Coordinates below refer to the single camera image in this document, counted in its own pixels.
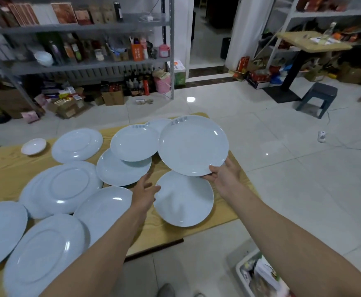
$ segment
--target yellow wooden tabletop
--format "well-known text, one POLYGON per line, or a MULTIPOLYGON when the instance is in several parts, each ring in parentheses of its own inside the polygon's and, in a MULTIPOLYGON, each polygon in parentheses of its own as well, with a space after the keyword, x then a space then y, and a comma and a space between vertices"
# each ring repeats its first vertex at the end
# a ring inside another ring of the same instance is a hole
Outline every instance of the yellow wooden tabletop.
MULTIPOLYGON (((204 113, 197 113, 196 115, 208 118, 204 113)), ((102 153, 110 147, 110 140, 113 135, 123 127, 125 126, 100 130, 104 138, 102 148, 87 161, 96 164, 102 153)), ((56 138, 47 140, 46 149, 41 154, 34 156, 23 155, 21 153, 21 145, 0 148, 0 201, 17 201, 22 189, 29 180, 45 169, 60 165, 60 163, 56 162, 51 156, 51 146, 56 140, 56 138)), ((229 156, 235 164, 239 165, 231 152, 229 152, 229 156)), ((153 173, 150 180, 155 184, 158 179, 170 171, 170 169, 156 154, 153 156, 150 171, 153 173)), ((249 186, 257 194, 244 171, 241 171, 241 182, 249 186)), ((185 236, 237 219, 237 215, 219 196, 218 191, 215 188, 213 188, 213 191, 215 199, 211 213, 207 219, 193 227, 182 228, 166 223, 152 206, 148 211, 145 223, 140 227, 127 255, 133 255, 153 247, 167 244, 182 239, 185 236)), ((32 227, 36 222, 38 222, 38 220, 29 220, 27 229, 32 227)), ((5 261, 0 264, 0 297, 5 296, 2 288, 4 264, 5 261)))
POLYGON ((276 35, 277 37, 308 53, 344 51, 352 49, 351 44, 344 42, 329 45, 319 45, 310 39, 322 36, 321 33, 316 31, 278 32, 276 35))

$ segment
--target white plate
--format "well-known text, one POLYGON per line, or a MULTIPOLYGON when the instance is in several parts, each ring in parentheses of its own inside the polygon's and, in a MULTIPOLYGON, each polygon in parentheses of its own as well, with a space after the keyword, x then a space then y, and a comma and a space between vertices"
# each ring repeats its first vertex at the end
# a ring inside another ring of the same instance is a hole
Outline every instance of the white plate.
POLYGON ((165 173, 156 185, 154 208, 169 224, 189 227, 202 222, 213 207, 213 190, 209 182, 199 177, 165 173))
POLYGON ((152 158, 142 161, 124 161, 108 149, 98 159, 96 173, 107 184, 124 186, 137 182, 152 165, 152 158))
POLYGON ((73 213, 88 197, 102 188, 96 167, 86 161, 59 165, 41 182, 40 204, 50 214, 73 213))
POLYGON ((33 226, 10 255, 3 286, 11 297, 36 297, 85 250, 80 221, 57 214, 33 226))
POLYGON ((52 215, 40 204, 41 194, 39 192, 39 187, 42 180, 48 174, 52 173, 55 168, 58 168, 58 166, 46 169, 37 174, 28 182, 19 195, 19 202, 26 207, 28 215, 32 219, 44 219, 52 215))
POLYGON ((171 170, 187 176, 203 176, 211 173, 209 165, 224 163, 229 142, 211 119, 186 115, 173 119, 162 130, 158 153, 171 170))
POLYGON ((15 248, 24 234, 28 215, 19 202, 0 202, 0 262, 15 248))
POLYGON ((100 189, 81 204, 74 217, 87 226, 90 234, 90 247, 131 206, 132 192, 119 186, 100 189))
POLYGON ((94 129, 82 128, 62 135, 52 146, 52 157, 62 163, 83 161, 102 147, 102 134, 94 129))
POLYGON ((171 122, 171 119, 154 119, 148 121, 146 125, 153 127, 158 133, 164 129, 171 122))
POLYGON ((42 152, 46 145, 47 142, 45 139, 33 139, 22 146, 21 153, 25 155, 35 155, 42 152))
POLYGON ((121 160, 141 161, 157 152, 158 138, 159 133, 151 126, 129 125, 113 136, 110 149, 121 160))

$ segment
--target white bowl on shelf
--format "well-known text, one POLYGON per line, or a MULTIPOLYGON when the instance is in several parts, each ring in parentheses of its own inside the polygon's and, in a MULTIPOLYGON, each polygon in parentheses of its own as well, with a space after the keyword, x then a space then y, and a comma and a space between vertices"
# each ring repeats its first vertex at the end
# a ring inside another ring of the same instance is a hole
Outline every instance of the white bowl on shelf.
POLYGON ((52 66, 54 64, 54 59, 52 55, 45 51, 38 51, 34 54, 34 58, 42 66, 52 66))
POLYGON ((45 139, 33 139, 22 146, 21 152, 25 155, 35 155, 42 152, 45 149, 46 144, 47 142, 45 139))

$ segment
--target pink container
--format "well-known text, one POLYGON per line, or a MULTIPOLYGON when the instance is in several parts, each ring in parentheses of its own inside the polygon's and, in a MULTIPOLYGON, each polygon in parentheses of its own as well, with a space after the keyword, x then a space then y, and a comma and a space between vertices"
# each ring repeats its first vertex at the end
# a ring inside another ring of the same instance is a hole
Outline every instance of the pink container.
POLYGON ((169 76, 165 79, 154 78, 154 82, 156 84, 157 92, 160 94, 168 93, 171 89, 171 77, 169 76))
POLYGON ((168 45, 160 45, 158 47, 159 56, 163 58, 169 57, 169 49, 168 45))

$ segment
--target gray stool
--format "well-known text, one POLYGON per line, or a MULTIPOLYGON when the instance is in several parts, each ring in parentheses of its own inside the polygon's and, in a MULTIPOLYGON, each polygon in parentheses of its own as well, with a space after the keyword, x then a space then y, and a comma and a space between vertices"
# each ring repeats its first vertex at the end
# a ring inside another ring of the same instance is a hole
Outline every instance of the gray stool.
POLYGON ((318 119, 321 119, 322 116, 325 114, 325 112, 328 110, 330 104, 332 104, 333 100, 337 96, 337 88, 322 84, 319 82, 314 83, 314 85, 311 87, 311 89, 304 95, 302 98, 299 106, 297 107, 297 111, 302 109, 302 107, 307 104, 307 102, 312 98, 316 97, 323 100, 322 106, 321 106, 321 114, 319 115, 318 119))

